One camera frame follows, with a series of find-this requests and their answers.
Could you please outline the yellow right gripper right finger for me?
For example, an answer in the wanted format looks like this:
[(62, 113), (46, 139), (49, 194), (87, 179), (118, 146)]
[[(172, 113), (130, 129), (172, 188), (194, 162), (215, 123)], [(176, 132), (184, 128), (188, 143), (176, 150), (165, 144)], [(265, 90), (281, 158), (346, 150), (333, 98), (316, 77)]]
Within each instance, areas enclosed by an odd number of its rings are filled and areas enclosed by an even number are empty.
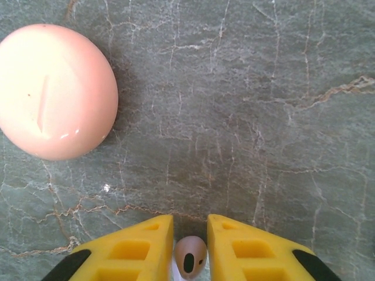
[(212, 280), (332, 280), (309, 248), (222, 215), (207, 217)]

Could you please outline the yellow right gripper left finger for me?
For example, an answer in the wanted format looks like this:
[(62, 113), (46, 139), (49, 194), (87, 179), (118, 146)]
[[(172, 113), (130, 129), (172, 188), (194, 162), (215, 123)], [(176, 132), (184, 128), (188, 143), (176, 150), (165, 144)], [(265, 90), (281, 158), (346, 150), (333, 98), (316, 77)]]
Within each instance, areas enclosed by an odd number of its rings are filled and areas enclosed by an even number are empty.
[(75, 247), (44, 280), (170, 279), (173, 217), (159, 215)]

